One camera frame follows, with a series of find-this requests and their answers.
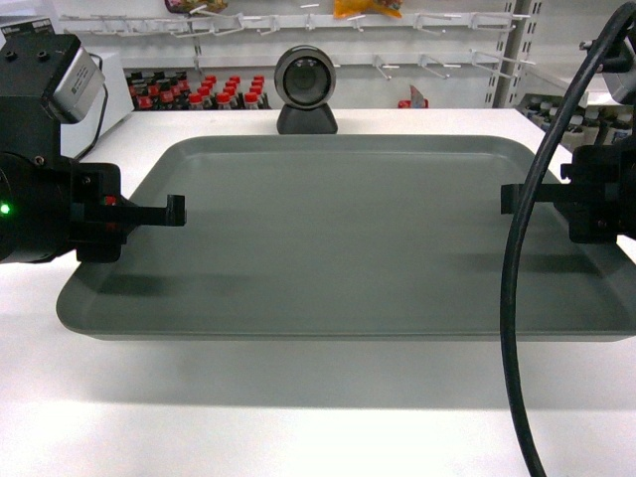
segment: gray tray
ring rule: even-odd
[[[104,339],[494,337],[500,186],[532,158],[493,137],[187,140],[132,196],[186,195],[186,226],[140,228],[119,262],[82,264],[58,314]],[[569,242],[552,205],[536,207],[521,270],[520,334],[635,334],[633,263]]]

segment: white table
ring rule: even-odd
[[[276,114],[133,113],[87,160],[119,164],[128,196],[175,142],[275,134]],[[335,114],[341,134],[543,137],[513,110]],[[0,267],[1,476],[526,475],[497,342],[98,341],[56,316],[76,267]],[[636,339],[520,361],[549,475],[636,473]]]

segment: black mount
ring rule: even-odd
[[[611,146],[581,146],[561,165],[569,184],[542,184],[537,202],[555,203],[576,243],[636,239],[636,137]],[[523,184],[501,188],[501,213],[514,214]]]
[[[279,134],[335,134],[338,124],[329,104],[314,109],[282,106],[276,128]]]

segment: shelf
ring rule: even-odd
[[[176,18],[145,18],[117,16],[79,17],[62,15],[60,23],[65,30],[76,34],[116,35],[121,37],[172,35],[181,38],[220,36],[244,30],[254,30],[261,35],[282,29],[315,30],[319,28],[365,28],[407,27],[432,35],[440,35],[444,28],[464,27],[475,31],[508,33],[514,21],[523,16],[499,12],[469,13],[413,13],[391,18],[385,15],[359,15],[349,19],[335,19],[333,15],[265,15],[247,16],[194,16]]]
[[[443,53],[429,56],[424,53],[385,53],[385,54],[333,54],[330,56],[337,66],[370,66],[379,69],[387,69],[398,66],[420,66],[434,76],[452,75],[452,72],[460,68],[492,68],[499,60],[495,56],[484,56],[479,53]],[[247,68],[247,67],[274,67],[280,55],[262,56],[218,56],[198,57],[201,68]],[[127,57],[122,58],[124,68],[191,68],[192,58],[186,57]]]
[[[574,63],[540,63],[534,66],[526,66],[524,69],[524,85],[521,91],[524,94],[563,96],[578,67],[579,65]],[[618,104],[612,99],[602,75],[596,75],[592,79],[579,103],[581,107],[614,106]]]

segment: camera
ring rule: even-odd
[[[276,92],[285,103],[276,127],[280,134],[335,134],[338,124],[327,104],[336,87],[336,69],[315,47],[287,50],[274,70]]]

